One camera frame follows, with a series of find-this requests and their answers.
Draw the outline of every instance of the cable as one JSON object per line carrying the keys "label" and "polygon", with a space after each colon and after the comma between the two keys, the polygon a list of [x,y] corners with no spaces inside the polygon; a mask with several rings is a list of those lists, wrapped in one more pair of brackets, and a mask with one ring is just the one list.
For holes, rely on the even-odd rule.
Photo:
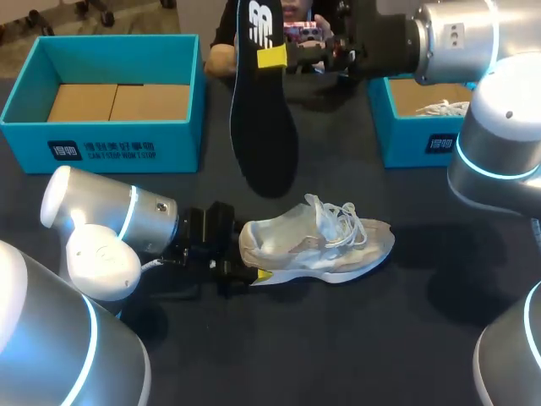
{"label": "cable", "polygon": [[538,247],[541,250],[541,227],[539,226],[539,220],[537,218],[532,219],[532,230],[535,242],[538,243]]}
{"label": "cable", "polygon": [[153,261],[147,262],[141,267],[141,273],[147,272],[149,269],[153,269],[162,265],[163,265],[163,260],[153,260]]}

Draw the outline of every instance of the white sneaker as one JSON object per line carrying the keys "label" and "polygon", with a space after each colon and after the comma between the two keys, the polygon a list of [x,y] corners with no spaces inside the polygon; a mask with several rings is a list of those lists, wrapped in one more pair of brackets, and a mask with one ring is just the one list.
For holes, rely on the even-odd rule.
{"label": "white sneaker", "polygon": [[391,252],[395,236],[389,224],[359,219],[352,203],[338,207],[314,195],[304,197],[309,206],[244,225],[239,238],[243,262],[267,271],[254,285],[296,277],[344,283],[371,271]]}

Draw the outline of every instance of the black insole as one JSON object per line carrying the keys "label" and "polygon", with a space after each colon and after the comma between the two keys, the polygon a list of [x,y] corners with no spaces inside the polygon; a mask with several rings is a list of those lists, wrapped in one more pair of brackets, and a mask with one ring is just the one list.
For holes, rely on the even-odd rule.
{"label": "black insole", "polygon": [[281,197],[297,172],[297,129],[284,96],[283,69],[258,69],[257,63],[259,49],[284,43],[281,1],[239,0],[237,33],[237,80],[230,118],[233,150],[255,193]]}

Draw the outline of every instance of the cardboard insert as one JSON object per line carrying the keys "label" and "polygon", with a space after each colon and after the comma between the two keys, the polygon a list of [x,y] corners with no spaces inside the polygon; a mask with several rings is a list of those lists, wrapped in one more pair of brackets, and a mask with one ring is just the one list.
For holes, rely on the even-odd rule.
{"label": "cardboard insert", "polygon": [[47,121],[185,120],[189,97],[189,85],[60,85]]}

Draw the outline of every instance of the black shirt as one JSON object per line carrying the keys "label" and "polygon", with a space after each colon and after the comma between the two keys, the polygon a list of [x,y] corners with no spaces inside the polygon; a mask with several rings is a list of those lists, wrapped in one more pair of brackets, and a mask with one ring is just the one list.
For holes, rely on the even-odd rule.
{"label": "black shirt", "polygon": [[[210,46],[216,44],[234,45],[237,33],[237,4],[238,0],[227,0],[226,9],[221,15],[220,26],[216,29],[216,37]],[[319,14],[331,23],[331,28],[336,33],[336,10],[337,0],[314,0],[312,15]]]}

